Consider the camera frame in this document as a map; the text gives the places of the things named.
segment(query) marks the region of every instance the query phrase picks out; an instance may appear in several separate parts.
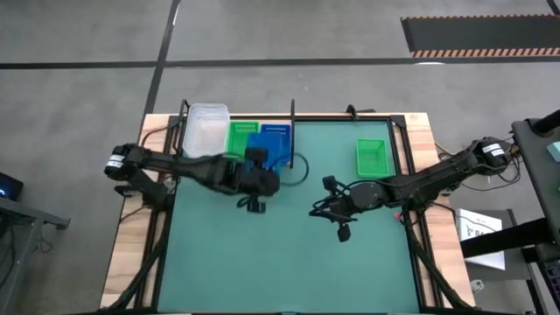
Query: table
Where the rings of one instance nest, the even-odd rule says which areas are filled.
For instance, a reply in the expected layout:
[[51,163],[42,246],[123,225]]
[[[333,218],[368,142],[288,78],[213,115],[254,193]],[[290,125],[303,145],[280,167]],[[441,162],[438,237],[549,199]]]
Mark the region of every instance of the table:
[[[317,114],[297,114],[300,116],[316,116]],[[346,116],[349,114],[321,114],[322,116]],[[360,114],[360,116],[387,116],[388,114]],[[428,116],[425,113],[406,113],[395,114],[403,115],[407,124],[407,136],[409,138],[410,147],[412,149],[412,157],[416,170],[422,170],[425,167],[435,164],[438,161],[438,156],[431,134],[430,123]],[[285,116],[282,114],[267,114],[266,116]],[[142,135],[143,137],[147,132],[158,128],[165,127],[169,122],[169,115],[147,115],[144,121]],[[154,150],[161,151],[164,148],[166,134],[159,132],[148,138],[146,147]],[[403,142],[399,141],[399,136],[396,137],[397,148],[399,152],[403,152]],[[399,154],[401,160],[402,171],[406,172],[406,158],[403,154]],[[150,176],[155,179],[157,174],[151,172]],[[446,198],[440,198],[440,203],[448,203]],[[131,211],[139,208],[141,200],[139,198],[127,199],[124,203],[122,215],[128,214]],[[151,216],[157,216],[156,239],[161,233],[163,226],[164,213],[150,213],[150,210],[143,210],[135,216],[131,216],[119,227],[115,236],[115,246],[111,262],[108,268],[108,275],[105,283],[105,288],[101,297],[100,306],[110,305],[121,292],[129,284],[132,277],[139,270],[140,264],[143,259],[144,244],[146,242],[146,234],[148,232],[149,222]],[[430,243],[432,252],[435,257],[436,265],[439,267],[443,275],[446,277],[455,291],[469,304],[474,305],[473,295],[471,293],[468,275],[466,273],[466,266],[459,246],[459,238],[455,229],[452,214],[445,209],[434,206],[426,212],[426,222],[430,234]],[[422,235],[416,229],[418,237]],[[143,293],[143,304],[149,305],[151,302],[154,276],[156,273],[156,266],[150,271],[145,291]],[[423,279],[423,293],[427,305],[435,305],[438,297],[435,297],[431,282],[425,269],[420,267]]]

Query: green basket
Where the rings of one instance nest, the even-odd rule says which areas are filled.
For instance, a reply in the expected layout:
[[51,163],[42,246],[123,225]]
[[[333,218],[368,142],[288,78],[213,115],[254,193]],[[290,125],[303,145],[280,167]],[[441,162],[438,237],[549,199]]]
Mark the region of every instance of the green basket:
[[389,175],[387,146],[383,140],[358,139],[358,176],[361,178],[383,178]]
[[249,134],[256,132],[259,132],[259,122],[231,122],[229,124],[227,153],[245,157]]

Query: gray floor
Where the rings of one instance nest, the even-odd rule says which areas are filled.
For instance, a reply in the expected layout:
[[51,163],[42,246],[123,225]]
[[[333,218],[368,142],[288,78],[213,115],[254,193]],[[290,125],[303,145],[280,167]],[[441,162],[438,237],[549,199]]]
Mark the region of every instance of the gray floor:
[[[155,60],[170,5],[0,0],[0,63]],[[184,0],[168,60],[408,57],[400,17],[532,13],[550,8],[545,0]],[[457,151],[476,138],[508,137],[513,120],[557,109],[559,71],[557,63],[167,69],[155,112],[177,112],[181,98],[223,102],[235,113],[286,112],[291,98],[302,112],[341,111],[348,103],[428,112],[435,138]],[[46,231],[55,248],[34,257],[19,313],[98,305],[123,202],[102,168],[113,146],[137,140],[152,75],[0,71],[0,170],[25,182],[25,203],[73,219],[67,231]],[[468,180],[477,187],[499,183]],[[460,188],[452,204],[513,208],[520,222],[543,215],[525,171],[503,190]],[[476,299],[491,311],[533,308],[522,282],[487,283]]]

